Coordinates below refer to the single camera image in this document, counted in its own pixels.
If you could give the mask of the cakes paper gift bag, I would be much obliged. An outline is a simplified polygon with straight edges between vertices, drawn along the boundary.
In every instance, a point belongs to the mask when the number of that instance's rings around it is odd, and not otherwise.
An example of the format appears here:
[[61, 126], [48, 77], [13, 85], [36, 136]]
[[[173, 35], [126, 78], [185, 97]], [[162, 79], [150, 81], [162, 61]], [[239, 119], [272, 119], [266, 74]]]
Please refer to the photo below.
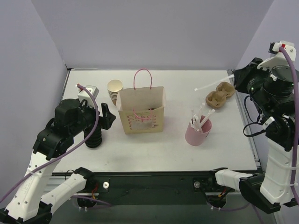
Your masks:
[[132, 88], [119, 91], [116, 107], [123, 131], [126, 135], [159, 133], [164, 130], [164, 108], [166, 102], [163, 86]]

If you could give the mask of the single white straw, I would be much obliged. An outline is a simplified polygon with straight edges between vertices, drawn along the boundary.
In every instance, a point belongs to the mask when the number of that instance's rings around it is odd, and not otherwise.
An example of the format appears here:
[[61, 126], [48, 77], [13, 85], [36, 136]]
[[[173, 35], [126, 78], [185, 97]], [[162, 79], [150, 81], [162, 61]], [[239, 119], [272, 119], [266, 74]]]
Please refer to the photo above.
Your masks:
[[234, 77], [234, 74], [229, 75], [228, 77], [225, 77], [223, 79], [217, 80], [216, 82], [210, 83], [208, 85], [205, 85], [205, 86], [202, 86], [202, 87], [199, 87], [199, 88], [195, 88], [194, 91], [200, 91], [200, 90], [206, 89], [206, 88], [208, 88], [210, 86], [213, 86], [215, 84], [221, 83], [221, 82], [226, 81], [226, 80], [229, 80], [229, 79], [231, 79], [233, 77]]

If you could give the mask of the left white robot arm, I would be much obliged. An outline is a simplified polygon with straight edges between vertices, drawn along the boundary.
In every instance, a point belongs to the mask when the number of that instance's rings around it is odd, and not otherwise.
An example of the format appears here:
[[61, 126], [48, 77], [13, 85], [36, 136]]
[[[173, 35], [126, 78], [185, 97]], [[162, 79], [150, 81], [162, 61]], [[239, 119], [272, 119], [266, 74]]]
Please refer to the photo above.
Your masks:
[[45, 194], [44, 189], [61, 161], [69, 152], [74, 137], [84, 134], [84, 144], [96, 148], [102, 142], [101, 130], [108, 130], [115, 121], [106, 103], [101, 103], [102, 115], [88, 106], [87, 100], [62, 100], [52, 118], [37, 136], [25, 180], [17, 187], [12, 201], [0, 210], [4, 224], [48, 224], [54, 212], [74, 194], [94, 190], [95, 174], [80, 167], [58, 187]]

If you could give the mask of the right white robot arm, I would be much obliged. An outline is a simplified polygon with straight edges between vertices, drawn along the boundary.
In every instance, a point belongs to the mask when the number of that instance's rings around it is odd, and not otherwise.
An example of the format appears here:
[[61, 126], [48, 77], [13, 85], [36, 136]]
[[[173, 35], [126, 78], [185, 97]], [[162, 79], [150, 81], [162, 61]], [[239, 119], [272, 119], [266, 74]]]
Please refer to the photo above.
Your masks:
[[246, 201], [271, 214], [279, 211], [281, 205], [297, 205], [292, 193], [296, 182], [291, 181], [291, 175], [295, 170], [292, 152], [299, 118], [295, 114], [295, 84], [287, 62], [275, 63], [272, 68], [262, 68], [262, 62], [255, 57], [246, 67], [235, 70], [234, 87], [248, 94], [261, 117], [261, 133], [269, 145], [266, 171], [246, 174], [219, 168], [208, 177], [207, 184], [212, 190], [225, 186], [240, 191]]

